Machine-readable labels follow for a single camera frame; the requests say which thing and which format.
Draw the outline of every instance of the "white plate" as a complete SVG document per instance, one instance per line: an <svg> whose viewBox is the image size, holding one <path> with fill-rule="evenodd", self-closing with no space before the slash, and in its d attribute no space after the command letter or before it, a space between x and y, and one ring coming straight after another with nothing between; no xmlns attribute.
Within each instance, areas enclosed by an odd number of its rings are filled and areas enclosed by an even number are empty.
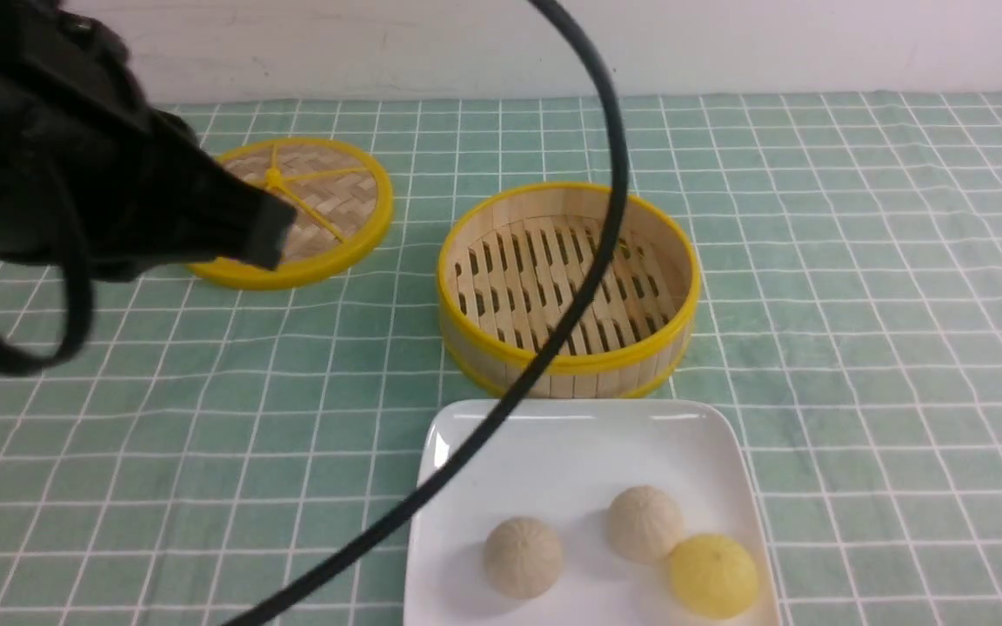
<svg viewBox="0 0 1002 626"><path fill-rule="evenodd" d="M458 402L435 417L423 481L493 407ZM671 598L659 568L624 562L602 518L616 494L653 485L679 503L689 534L722 532L761 570L761 597L727 626L779 626L760 514L732 429L715 409L678 400L526 401L412 523L405 626L489 623L582 626L702 625ZM563 540L559 582L514 602L482 574L482 543L497 524L528 515Z"/></svg>

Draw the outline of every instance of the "yellow plastic spoke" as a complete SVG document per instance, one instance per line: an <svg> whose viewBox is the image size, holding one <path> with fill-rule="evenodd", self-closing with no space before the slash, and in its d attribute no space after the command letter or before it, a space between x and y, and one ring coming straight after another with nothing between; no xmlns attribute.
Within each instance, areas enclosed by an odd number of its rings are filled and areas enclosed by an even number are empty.
<svg viewBox="0 0 1002 626"><path fill-rule="evenodd" d="M346 167L343 169L324 169L322 171L312 171L310 174L286 175L287 182L310 181L313 178L322 178L324 175L353 174L355 171L369 171L365 167Z"/></svg>
<svg viewBox="0 0 1002 626"><path fill-rule="evenodd" d="M276 187L276 189L280 190L283 194L289 195L289 199L296 202L296 205L300 206L304 210L304 213L309 214L309 217L318 221L320 226L330 230L331 234L334 234L335 238L339 239L339 241L346 241L346 236L342 233L342 230L339 230L338 226L332 224L332 222L327 217L324 217L323 213L320 213L319 210L309 206L306 201L303 201L300 198L299 195L292 193L291 189L284 186Z"/></svg>

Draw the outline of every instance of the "green checkered tablecloth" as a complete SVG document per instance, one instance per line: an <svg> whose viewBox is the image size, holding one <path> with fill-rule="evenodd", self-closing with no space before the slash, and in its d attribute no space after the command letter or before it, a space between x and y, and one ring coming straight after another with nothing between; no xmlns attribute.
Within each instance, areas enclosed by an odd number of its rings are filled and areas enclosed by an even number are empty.
<svg viewBox="0 0 1002 626"><path fill-rule="evenodd" d="M623 104L636 192L706 281L657 395L738 432L785 621L1002 625L1002 94ZM0 626L210 626L326 557L413 487L438 408L480 396L437 329L453 219L608 177L588 99L174 110L212 153L373 151L395 224L317 286L104 285L78 361L0 379ZM58 288L0 265L1 332L50 345ZM405 566L400 532L283 623L400 623Z"/></svg>

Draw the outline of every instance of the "bamboo steamer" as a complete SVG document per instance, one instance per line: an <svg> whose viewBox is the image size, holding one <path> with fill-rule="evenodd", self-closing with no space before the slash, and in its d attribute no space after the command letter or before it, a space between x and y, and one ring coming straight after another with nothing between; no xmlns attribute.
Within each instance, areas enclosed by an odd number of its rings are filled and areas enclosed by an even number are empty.
<svg viewBox="0 0 1002 626"><path fill-rule="evenodd" d="M520 376L570 304L601 234L609 189L545 182L494 195L462 217L440 252L443 344L493 395ZM687 350L701 291L695 249L651 203L629 197L612 266L537 398L634 398Z"/></svg>

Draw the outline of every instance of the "bamboo steamer lid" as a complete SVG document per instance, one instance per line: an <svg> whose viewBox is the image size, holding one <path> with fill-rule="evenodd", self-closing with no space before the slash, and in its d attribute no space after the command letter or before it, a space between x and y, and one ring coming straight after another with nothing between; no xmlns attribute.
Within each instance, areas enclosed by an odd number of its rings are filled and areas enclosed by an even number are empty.
<svg viewBox="0 0 1002 626"><path fill-rule="evenodd" d="M341 273L385 238L393 185L372 155L349 143L314 137L271 139L220 155L230 174L291 203L296 222L274 272L217 258L191 266L218 284L280 289Z"/></svg>

